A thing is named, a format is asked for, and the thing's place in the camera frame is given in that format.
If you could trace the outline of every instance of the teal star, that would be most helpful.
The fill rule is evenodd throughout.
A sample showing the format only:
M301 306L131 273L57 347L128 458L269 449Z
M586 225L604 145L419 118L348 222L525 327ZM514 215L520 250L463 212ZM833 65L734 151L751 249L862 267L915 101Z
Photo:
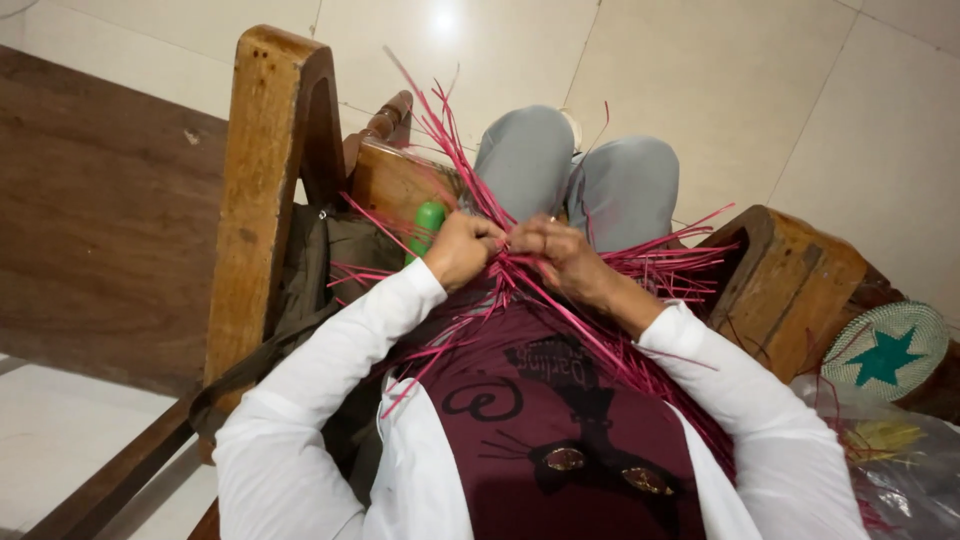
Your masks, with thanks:
M860 364L860 373L856 376L856 385L863 386L870 379L882 380L897 385L897 370L906 364L923 358L925 355L907 353L913 333L917 327L911 328L902 337L894 337L882 331L874 331L876 346L844 362Z

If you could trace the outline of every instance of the gray pants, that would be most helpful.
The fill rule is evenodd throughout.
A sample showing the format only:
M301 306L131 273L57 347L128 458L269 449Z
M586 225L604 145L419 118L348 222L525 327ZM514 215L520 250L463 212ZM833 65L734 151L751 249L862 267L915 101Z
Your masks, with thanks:
M564 116L534 105L493 122L474 169L518 222L538 212L556 215L566 201L570 225L586 234L588 211L598 252L670 233L680 164L668 144L631 136L572 155L573 132Z

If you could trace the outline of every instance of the woven basket lid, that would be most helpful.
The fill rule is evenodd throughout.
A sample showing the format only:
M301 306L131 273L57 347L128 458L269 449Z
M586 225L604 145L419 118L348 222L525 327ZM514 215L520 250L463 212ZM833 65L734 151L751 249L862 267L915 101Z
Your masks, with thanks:
M922 302L897 302L853 319L833 340L821 372L893 402L926 380L947 353L943 317Z

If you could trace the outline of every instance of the person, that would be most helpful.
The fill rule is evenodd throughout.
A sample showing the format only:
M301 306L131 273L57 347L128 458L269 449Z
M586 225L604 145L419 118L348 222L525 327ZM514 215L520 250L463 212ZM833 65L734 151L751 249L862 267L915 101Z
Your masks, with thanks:
M452 213L422 258L243 396L213 454L225 540L868 537L834 431L683 302L661 302L597 255L670 232L673 150L629 137L571 161L573 151L557 110L497 120L475 169L520 225L506 233ZM568 226L546 217L564 199ZM370 502L358 501L321 427L504 246L547 261L549 282L615 321L716 420L734 444L735 487L680 411L598 369L550 310L512 302L384 417L410 383L388 374Z

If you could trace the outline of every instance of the white cardigan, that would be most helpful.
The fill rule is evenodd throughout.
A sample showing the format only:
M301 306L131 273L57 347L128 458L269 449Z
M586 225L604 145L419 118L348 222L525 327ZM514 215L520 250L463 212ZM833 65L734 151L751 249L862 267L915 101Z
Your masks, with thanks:
M213 454L224 540L472 538L453 452L422 386L378 421L383 455L366 511L320 435L371 366L445 299L418 259L327 320L244 395L217 432ZM677 411L707 538L866 540L836 434L683 303L670 304L636 345L734 442L736 489ZM380 411L405 387L384 395Z

